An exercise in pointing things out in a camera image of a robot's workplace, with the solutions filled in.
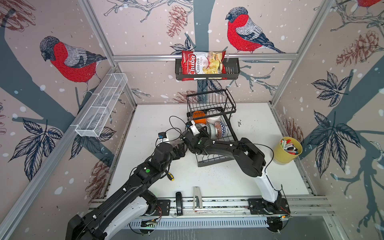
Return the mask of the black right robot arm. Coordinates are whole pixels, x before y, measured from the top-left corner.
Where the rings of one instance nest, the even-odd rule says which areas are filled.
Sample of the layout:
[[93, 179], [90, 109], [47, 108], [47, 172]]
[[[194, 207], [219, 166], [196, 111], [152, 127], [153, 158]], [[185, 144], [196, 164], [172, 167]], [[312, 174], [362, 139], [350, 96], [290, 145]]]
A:
[[217, 141], [204, 136], [203, 133], [194, 135], [188, 130], [181, 134], [181, 139], [195, 155], [220, 155], [233, 158], [244, 174], [254, 178], [265, 205], [276, 210], [281, 207], [282, 195], [269, 179], [265, 154], [249, 139], [241, 138], [239, 141], [232, 142]]

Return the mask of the red cassava chips bag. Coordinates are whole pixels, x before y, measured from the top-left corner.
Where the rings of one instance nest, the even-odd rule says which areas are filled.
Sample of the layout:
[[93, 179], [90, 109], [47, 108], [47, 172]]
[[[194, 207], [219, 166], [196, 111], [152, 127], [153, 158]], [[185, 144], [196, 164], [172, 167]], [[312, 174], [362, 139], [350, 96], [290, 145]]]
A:
[[223, 52], [182, 51], [182, 75], [225, 74]]

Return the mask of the yellow marker cup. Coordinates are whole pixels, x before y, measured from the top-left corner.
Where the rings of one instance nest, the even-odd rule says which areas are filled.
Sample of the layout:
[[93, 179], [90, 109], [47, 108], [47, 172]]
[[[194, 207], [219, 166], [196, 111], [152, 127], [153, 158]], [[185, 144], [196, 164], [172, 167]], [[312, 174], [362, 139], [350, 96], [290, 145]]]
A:
[[273, 149], [273, 159], [279, 164], [288, 164], [297, 158], [302, 152], [301, 143], [291, 137], [283, 137]]

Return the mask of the white mesh wall basket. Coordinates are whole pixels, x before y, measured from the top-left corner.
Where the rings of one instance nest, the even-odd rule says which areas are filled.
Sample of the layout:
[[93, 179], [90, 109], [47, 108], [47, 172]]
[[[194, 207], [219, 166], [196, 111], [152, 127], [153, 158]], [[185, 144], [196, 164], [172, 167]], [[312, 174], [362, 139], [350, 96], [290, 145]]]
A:
[[128, 81], [123, 73], [113, 73], [106, 77], [106, 83], [75, 129], [80, 137], [98, 138], [101, 135]]

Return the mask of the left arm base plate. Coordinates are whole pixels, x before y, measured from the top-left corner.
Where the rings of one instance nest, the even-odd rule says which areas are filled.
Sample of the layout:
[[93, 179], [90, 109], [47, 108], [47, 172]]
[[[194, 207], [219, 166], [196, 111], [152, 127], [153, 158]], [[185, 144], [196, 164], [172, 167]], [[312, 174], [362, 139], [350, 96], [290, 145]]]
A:
[[144, 216], [148, 217], [160, 217], [160, 216], [169, 216], [171, 208], [170, 200], [157, 200], [149, 204], [147, 211], [144, 213]]

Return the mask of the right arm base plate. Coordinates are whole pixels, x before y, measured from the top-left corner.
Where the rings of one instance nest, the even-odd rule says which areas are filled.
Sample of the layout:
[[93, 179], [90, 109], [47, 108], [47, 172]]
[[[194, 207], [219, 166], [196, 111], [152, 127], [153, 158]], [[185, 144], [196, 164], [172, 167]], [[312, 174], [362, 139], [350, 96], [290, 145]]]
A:
[[251, 215], [290, 215], [291, 211], [285, 198], [278, 198], [274, 203], [264, 199], [248, 199]]

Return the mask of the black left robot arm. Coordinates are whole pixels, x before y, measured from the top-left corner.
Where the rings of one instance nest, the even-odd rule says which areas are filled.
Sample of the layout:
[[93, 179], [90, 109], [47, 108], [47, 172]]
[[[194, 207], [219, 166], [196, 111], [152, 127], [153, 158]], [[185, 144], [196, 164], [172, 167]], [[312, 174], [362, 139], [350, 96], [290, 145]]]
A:
[[67, 226], [67, 240], [110, 240], [132, 220], [156, 211], [157, 197], [149, 187], [169, 173], [173, 160], [183, 158], [185, 144], [160, 143], [129, 179], [106, 201], [84, 217], [75, 215]]

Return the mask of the grey metal bracket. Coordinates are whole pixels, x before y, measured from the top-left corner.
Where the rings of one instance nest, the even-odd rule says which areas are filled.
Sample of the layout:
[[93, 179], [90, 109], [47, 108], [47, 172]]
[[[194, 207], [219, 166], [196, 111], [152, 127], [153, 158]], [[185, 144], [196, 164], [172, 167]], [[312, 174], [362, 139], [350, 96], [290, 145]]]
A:
[[199, 187], [193, 187], [193, 210], [198, 211], [203, 209], [203, 198]]

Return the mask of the yellow black screwdriver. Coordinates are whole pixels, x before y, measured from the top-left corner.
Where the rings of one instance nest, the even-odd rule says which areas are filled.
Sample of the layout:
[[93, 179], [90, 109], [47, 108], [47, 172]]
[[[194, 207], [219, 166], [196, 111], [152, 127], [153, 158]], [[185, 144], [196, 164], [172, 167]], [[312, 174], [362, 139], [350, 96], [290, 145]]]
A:
[[166, 173], [167, 178], [168, 178], [170, 181], [173, 181], [173, 180], [174, 180], [174, 176], [173, 176], [168, 170], [166, 170], [165, 173]]

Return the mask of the orange plastic bowl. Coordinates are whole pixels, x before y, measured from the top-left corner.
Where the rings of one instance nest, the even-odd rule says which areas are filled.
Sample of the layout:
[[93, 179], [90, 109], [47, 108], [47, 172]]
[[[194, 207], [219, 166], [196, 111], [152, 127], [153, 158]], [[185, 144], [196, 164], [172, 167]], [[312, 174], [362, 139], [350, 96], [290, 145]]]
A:
[[194, 111], [192, 119], [196, 124], [207, 124], [206, 114], [203, 111]]

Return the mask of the red patterned ceramic bowl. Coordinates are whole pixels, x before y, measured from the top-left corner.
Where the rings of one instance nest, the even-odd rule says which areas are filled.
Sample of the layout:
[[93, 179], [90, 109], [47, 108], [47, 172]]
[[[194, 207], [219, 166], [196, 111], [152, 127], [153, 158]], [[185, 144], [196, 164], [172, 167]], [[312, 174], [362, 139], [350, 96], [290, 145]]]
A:
[[217, 121], [215, 122], [214, 126], [215, 126], [215, 129], [217, 130], [218, 139], [225, 138], [228, 136], [229, 130], [225, 122]]

